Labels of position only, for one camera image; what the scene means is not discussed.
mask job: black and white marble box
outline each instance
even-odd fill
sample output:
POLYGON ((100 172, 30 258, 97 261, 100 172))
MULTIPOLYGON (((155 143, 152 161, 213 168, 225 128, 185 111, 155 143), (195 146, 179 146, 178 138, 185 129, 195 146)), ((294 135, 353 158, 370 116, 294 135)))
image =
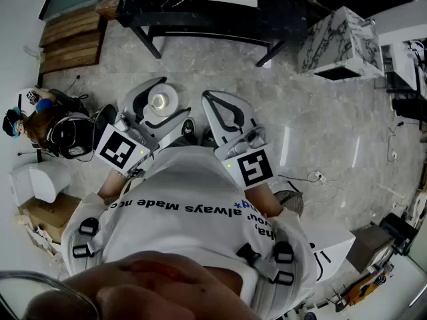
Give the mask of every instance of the black and white marble box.
POLYGON ((341 7, 309 30, 298 53, 298 71, 329 81, 384 76, 375 25, 341 7))

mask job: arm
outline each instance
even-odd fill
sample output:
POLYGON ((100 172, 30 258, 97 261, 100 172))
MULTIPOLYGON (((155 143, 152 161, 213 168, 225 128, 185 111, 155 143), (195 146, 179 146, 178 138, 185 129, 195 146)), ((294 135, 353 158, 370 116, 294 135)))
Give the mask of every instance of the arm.
POLYGON ((278 216, 283 210, 267 183, 247 189, 245 196, 259 212, 266 214, 267 217, 278 216))
POLYGON ((112 169, 108 174, 107 180, 105 180, 105 183, 97 194, 104 200, 118 196, 128 180, 128 178, 125 178, 123 175, 120 175, 112 169))
POLYGON ((44 89, 39 89, 37 87, 33 88, 33 92, 35 92, 36 94, 38 94, 38 96, 40 96, 41 99, 50 99, 52 101, 52 103, 56 102, 56 97, 54 94, 44 90, 44 89))

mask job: long brown hair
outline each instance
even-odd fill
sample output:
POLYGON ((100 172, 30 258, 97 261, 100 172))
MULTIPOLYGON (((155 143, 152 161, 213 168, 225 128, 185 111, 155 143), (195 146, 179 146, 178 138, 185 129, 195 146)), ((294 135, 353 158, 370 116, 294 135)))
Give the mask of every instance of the long brown hair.
POLYGON ((24 119, 23 126, 27 137, 40 146, 42 149, 47 149, 47 131, 50 123, 54 120, 60 120, 66 116, 66 110, 56 105, 46 108, 40 112, 34 112, 24 119))

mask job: black table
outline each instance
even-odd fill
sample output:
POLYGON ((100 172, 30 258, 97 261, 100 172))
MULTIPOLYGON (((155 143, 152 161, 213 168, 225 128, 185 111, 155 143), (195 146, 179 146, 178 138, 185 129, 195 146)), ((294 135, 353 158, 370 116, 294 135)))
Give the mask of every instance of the black table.
POLYGON ((116 19, 130 27, 155 58, 161 54, 154 37, 209 37, 268 47, 258 67, 277 55, 285 41, 302 41, 308 34, 303 0, 258 0, 256 8, 205 0, 120 0, 116 19), (149 26, 148 34, 141 26, 149 26))

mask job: gray tile floor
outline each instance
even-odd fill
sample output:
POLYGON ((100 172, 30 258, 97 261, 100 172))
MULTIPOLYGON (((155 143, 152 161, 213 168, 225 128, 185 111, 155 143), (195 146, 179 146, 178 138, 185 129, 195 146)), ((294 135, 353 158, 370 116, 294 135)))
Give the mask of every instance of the gray tile floor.
MULTIPOLYGON (((331 84, 300 77, 293 45, 275 57, 270 68, 258 69, 255 62, 266 50, 255 45, 191 37, 158 38, 155 44, 163 52, 160 60, 129 29, 110 22, 99 65, 50 73, 43 87, 64 91, 81 75, 67 93, 90 94, 89 104, 96 110, 120 101, 152 77, 166 76, 183 93, 184 106, 192 107, 199 128, 207 124, 200 103, 203 91, 235 93, 253 105, 266 125, 278 173, 307 178, 318 170, 331 181, 319 187, 294 181, 304 192, 304 202, 311 204, 303 219, 335 219, 357 229, 370 221, 379 223, 391 211, 401 214, 403 207, 393 210, 393 203, 410 202, 426 148, 418 142, 418 126, 404 125, 390 140, 390 153, 397 152, 397 161, 388 162, 388 128, 415 121, 395 117, 387 94, 375 90, 373 80, 331 84)), ((109 171, 96 157, 89 163, 63 161, 73 173, 67 192, 77 197, 100 188, 109 171)), ((278 177, 272 189, 290 186, 278 177)), ((358 277, 345 261, 333 278, 316 285, 309 302, 323 301, 332 295, 332 287, 340 291, 343 283, 358 277)))

